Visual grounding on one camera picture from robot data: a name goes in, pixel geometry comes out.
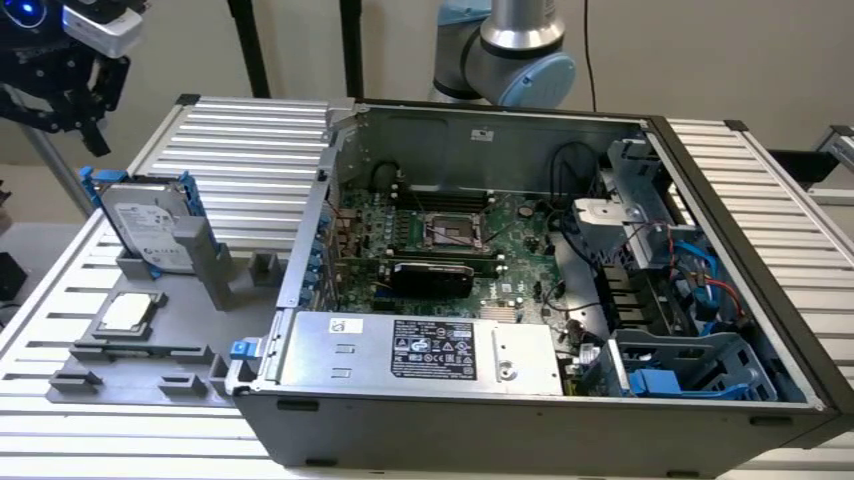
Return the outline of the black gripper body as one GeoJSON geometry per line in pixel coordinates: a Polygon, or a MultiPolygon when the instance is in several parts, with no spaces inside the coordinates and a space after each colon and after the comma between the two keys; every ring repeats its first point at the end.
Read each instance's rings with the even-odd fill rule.
{"type": "Polygon", "coordinates": [[[92,95],[96,51],[60,26],[1,25],[1,83],[46,98],[78,91],[92,95]]]}

